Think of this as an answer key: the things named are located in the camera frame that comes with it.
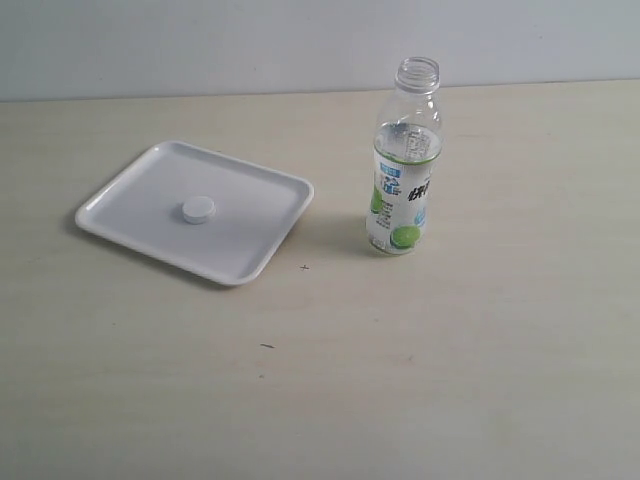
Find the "white plastic tray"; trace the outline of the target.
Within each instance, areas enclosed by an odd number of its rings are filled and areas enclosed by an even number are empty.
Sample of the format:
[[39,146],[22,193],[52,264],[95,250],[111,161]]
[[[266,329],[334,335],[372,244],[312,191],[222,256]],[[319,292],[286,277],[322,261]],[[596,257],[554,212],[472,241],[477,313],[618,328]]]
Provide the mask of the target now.
[[[184,221],[208,196],[215,214]],[[82,230],[225,286],[254,280],[311,203],[306,179],[180,141],[157,144],[75,214]]]

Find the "white bottle cap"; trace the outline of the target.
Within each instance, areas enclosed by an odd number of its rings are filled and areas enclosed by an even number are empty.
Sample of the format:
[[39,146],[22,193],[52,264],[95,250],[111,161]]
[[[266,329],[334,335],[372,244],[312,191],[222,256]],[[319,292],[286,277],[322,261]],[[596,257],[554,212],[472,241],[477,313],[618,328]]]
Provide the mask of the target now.
[[206,223],[215,212],[216,204],[208,196],[190,197],[181,206],[184,221],[192,225]]

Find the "clear plastic drink bottle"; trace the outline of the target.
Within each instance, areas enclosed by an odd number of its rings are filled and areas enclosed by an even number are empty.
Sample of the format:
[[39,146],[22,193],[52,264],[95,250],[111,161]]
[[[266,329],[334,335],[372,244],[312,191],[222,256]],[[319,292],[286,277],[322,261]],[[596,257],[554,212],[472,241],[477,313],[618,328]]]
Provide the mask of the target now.
[[377,118],[366,231],[371,245],[387,254],[412,251],[425,233],[429,185],[443,147],[439,86],[436,61],[402,60]]

